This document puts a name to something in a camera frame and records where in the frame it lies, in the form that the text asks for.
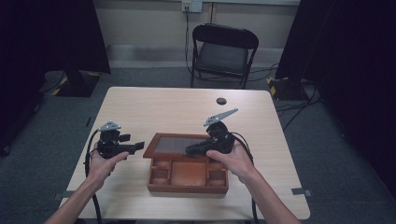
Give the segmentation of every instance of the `chair seat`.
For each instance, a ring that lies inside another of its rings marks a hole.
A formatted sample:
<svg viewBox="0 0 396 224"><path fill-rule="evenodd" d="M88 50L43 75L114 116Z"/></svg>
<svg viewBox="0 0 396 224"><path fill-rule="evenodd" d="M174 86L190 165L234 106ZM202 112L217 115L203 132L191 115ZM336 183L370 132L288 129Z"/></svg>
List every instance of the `chair seat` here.
<svg viewBox="0 0 396 224"><path fill-rule="evenodd" d="M245 74L248 50L204 43L196 61L196 67Z"/></svg>

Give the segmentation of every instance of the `table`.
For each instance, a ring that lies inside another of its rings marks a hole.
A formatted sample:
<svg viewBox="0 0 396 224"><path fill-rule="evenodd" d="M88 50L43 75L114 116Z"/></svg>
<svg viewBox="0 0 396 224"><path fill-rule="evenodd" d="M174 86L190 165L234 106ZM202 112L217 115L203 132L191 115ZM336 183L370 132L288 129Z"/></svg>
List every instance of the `table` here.
<svg viewBox="0 0 396 224"><path fill-rule="evenodd" d="M219 97L225 98L227 104L218 105ZM155 133L206 134L203 124L208 117L235 107L239 110L223 122L230 132L246 138L257 169L291 212L299 219L309 218L305 196L291 192L301 183L267 91L113 87L106 94L92 133L113 120L121 126L121 134L132 135L126 144L145 141L146 149ZM85 147L67 190L75 190L85 179ZM120 162L97 192L103 218L252 219L251 196L231 172L225 195L149 192L150 159L142 158L145 149ZM88 203L80 217L96 218L93 202Z"/></svg>

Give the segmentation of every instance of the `power outlet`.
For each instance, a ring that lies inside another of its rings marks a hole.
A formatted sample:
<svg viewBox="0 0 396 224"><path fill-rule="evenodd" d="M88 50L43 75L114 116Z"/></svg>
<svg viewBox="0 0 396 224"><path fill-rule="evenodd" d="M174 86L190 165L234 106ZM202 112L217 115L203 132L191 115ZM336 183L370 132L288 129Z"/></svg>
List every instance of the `power outlet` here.
<svg viewBox="0 0 396 224"><path fill-rule="evenodd" d="M192 12L192 2L191 1L181 1L181 11Z"/></svg>

